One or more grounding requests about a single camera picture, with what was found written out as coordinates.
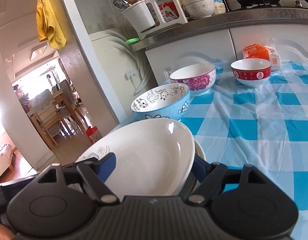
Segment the white stacked bowls on counter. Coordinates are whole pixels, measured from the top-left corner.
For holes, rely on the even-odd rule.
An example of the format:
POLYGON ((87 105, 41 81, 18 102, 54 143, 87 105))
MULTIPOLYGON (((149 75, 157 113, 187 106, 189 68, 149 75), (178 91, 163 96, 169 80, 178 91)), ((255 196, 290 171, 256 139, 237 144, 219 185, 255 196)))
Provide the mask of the white stacked bowls on counter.
POLYGON ((191 18, 210 17, 215 10, 214 0, 183 0, 182 5, 191 18))

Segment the blue checkered tablecloth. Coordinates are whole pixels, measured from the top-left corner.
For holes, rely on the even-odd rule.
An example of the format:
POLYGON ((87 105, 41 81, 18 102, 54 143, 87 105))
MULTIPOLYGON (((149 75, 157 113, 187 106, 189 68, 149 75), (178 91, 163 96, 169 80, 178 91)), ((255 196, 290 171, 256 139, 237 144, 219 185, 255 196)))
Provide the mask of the blue checkered tablecloth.
POLYGON ((182 118, 208 162, 251 164, 296 202, 292 236, 308 239, 308 63, 284 62, 260 88, 247 88, 229 65, 216 65, 210 92, 182 118))

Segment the wooden dining chair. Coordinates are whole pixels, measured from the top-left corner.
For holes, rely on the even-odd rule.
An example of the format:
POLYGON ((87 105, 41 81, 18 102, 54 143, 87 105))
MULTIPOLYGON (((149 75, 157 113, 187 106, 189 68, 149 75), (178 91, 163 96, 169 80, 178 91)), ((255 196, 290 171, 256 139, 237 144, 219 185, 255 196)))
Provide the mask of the wooden dining chair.
POLYGON ((55 99, 50 90, 45 89, 35 96, 29 101, 28 106, 44 135, 53 145, 59 147, 55 137, 57 135, 66 137, 68 134, 63 126, 63 119, 55 106, 55 99))

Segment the white ceramic plate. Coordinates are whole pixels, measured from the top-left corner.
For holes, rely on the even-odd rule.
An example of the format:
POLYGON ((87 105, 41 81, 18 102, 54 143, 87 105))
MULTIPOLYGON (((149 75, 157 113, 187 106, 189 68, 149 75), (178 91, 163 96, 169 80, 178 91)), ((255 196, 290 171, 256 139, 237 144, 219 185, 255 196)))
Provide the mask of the white ceramic plate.
POLYGON ((137 121, 109 133, 79 158, 113 152, 116 167, 105 185, 119 198, 172 196, 182 190, 195 157, 194 137, 184 124, 168 118, 137 121))

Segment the blue cartoon bowl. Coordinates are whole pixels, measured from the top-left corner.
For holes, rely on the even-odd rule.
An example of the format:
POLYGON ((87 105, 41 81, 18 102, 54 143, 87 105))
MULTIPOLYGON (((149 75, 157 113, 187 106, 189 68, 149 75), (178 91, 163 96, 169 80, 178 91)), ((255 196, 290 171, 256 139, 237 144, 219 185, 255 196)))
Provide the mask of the blue cartoon bowl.
POLYGON ((190 105, 190 89, 183 83, 170 83, 148 90, 131 103, 138 120, 169 118, 181 120, 190 105))

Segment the orange tissue pack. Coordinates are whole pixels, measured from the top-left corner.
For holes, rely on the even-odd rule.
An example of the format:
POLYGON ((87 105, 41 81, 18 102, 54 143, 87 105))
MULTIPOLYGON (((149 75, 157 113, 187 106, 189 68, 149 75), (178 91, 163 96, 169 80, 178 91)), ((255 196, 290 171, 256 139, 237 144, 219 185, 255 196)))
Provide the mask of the orange tissue pack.
POLYGON ((242 50, 244 59, 258 58, 271 62, 271 70, 281 70, 281 57, 275 47, 275 39, 269 38, 263 43, 245 46, 242 50))

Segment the gas stove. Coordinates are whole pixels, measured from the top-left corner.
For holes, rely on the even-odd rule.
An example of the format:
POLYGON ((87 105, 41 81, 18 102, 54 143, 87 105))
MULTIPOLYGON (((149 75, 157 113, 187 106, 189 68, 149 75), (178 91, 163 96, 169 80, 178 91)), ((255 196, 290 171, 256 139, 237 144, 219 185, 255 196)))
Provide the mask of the gas stove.
POLYGON ((280 0, 277 4, 256 4, 243 7, 236 0, 229 2, 232 11, 236 10, 247 10, 247 9, 257 9, 257 8, 274 8, 274 7, 288 7, 288 8, 300 8, 308 9, 308 3, 305 0, 280 0))

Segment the green clip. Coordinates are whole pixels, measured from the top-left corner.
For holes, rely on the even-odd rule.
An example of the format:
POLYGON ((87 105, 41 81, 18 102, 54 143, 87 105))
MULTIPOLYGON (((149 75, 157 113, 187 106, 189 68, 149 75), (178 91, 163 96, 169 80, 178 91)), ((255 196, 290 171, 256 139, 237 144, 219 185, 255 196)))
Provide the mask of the green clip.
POLYGON ((138 37, 136 37, 136 38, 130 38, 130 39, 126 40, 125 43, 127 45, 132 45, 132 44, 135 44, 139 41, 140 41, 140 39, 138 37))

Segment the white utensil cup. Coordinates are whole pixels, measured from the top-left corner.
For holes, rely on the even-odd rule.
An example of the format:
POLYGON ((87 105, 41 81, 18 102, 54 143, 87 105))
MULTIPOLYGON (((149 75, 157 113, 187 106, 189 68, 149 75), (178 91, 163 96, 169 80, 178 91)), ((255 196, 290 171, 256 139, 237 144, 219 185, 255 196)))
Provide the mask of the white utensil cup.
POLYGON ((144 0, 134 3, 121 14, 130 22, 136 32, 143 32, 155 26, 155 21, 144 0))

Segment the pink floral bowl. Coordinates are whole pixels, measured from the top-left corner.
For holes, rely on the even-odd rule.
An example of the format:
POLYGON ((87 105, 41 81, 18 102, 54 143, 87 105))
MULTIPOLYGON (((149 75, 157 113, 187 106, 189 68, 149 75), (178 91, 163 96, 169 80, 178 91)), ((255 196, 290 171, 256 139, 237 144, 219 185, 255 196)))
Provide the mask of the pink floral bowl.
POLYGON ((172 83, 186 84, 190 96, 196 97, 207 94, 216 81, 216 67, 211 63, 197 63, 183 67, 171 73, 172 83))

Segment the yellow hanging towel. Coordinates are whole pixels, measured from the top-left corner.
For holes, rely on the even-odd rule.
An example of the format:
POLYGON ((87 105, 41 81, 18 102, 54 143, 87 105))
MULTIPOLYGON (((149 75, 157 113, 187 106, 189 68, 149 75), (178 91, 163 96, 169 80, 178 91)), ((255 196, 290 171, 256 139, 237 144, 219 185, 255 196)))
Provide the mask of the yellow hanging towel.
POLYGON ((37 36, 39 42, 47 41, 51 48, 64 48, 67 40, 55 16, 50 0, 37 0, 37 36))

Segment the white condiment rack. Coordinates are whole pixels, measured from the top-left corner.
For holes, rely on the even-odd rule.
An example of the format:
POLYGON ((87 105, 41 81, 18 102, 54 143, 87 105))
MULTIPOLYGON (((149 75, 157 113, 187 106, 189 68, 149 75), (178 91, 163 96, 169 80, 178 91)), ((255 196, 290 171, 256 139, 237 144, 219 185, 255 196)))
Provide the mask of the white condiment rack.
POLYGON ((179 0, 145 0, 155 25, 138 33, 141 40, 159 31, 188 22, 179 0))

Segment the red plastic bag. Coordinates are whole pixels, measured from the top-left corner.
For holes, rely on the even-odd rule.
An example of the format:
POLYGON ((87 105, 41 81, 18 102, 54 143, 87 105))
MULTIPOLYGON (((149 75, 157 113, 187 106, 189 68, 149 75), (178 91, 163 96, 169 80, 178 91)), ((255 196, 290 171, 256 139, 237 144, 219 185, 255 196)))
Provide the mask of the red plastic bag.
POLYGON ((94 144, 102 138, 102 135, 96 126, 89 126, 86 130, 86 136, 88 137, 91 144, 94 144))

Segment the small patterned cup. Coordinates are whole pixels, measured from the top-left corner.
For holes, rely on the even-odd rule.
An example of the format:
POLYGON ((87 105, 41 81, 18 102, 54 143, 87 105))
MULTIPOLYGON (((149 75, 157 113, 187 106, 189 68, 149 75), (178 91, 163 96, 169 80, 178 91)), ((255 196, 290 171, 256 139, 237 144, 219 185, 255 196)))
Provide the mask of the small patterned cup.
POLYGON ((225 4, 223 3, 223 0, 214 0, 214 13, 213 15, 219 15, 219 14, 224 14, 226 13, 226 7, 225 4))

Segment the red white bowl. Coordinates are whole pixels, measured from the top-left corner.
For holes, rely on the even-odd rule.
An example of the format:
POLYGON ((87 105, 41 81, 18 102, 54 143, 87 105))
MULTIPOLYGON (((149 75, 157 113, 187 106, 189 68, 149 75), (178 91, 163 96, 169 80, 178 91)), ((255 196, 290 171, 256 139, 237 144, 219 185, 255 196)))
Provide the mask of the red white bowl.
POLYGON ((271 62, 265 59, 241 59, 230 66, 236 80, 249 88, 261 87, 271 75, 271 62))

